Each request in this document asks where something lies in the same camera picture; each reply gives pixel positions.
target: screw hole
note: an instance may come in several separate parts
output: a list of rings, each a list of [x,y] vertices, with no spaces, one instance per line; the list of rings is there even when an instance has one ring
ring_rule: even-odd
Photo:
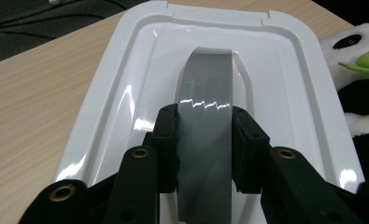
[[[124,222],[131,222],[137,217],[135,208],[126,208],[121,212],[121,220]]]
[[[135,151],[132,152],[132,156],[137,159],[145,158],[148,155],[149,155],[149,151],[144,148],[136,149]]]
[[[62,201],[65,201],[71,198],[71,196],[73,196],[75,192],[76,192],[76,187],[74,187],[74,185],[72,184],[63,185],[55,189],[50,194],[50,200],[56,203],[62,202]]]
[[[288,149],[280,149],[277,154],[285,159],[294,159],[295,153]]]

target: stuffed toy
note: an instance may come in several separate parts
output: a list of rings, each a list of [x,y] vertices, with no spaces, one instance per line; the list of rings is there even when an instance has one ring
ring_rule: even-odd
[[[323,38],[320,45],[369,181],[369,23]]]

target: plastic tray lid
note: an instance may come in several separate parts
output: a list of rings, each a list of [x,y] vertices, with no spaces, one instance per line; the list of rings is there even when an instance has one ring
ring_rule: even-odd
[[[121,18],[54,181],[75,178],[91,186],[116,173],[124,151],[152,131],[159,109],[177,103],[180,74],[199,47],[233,51],[233,103],[256,119],[272,146],[301,151],[328,182],[356,191],[362,169],[319,41],[304,23],[276,11],[163,1]],[[169,197],[161,198],[161,217],[177,220]],[[261,223],[257,200],[233,192],[233,223]]]

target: dark background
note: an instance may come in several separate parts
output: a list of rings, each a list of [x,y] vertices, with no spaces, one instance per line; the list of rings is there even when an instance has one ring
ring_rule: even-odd
[[[69,0],[53,7],[48,0],[0,0],[0,61],[146,1]],[[313,1],[353,25],[369,22],[369,0]]]

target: brass screw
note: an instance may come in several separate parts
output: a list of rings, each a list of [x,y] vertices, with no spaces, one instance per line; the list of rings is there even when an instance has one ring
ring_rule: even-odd
[[[149,155],[149,151],[144,148],[139,148],[132,152],[132,156],[135,157],[136,159],[145,158],[148,155]]]
[[[75,192],[76,192],[76,187],[74,187],[74,185],[72,184],[63,185],[55,189],[50,194],[50,200],[56,203],[62,202],[64,200],[69,199],[71,196],[73,196]]]
[[[277,151],[277,154],[285,159],[294,159],[297,157],[293,151],[288,149],[280,149]]]

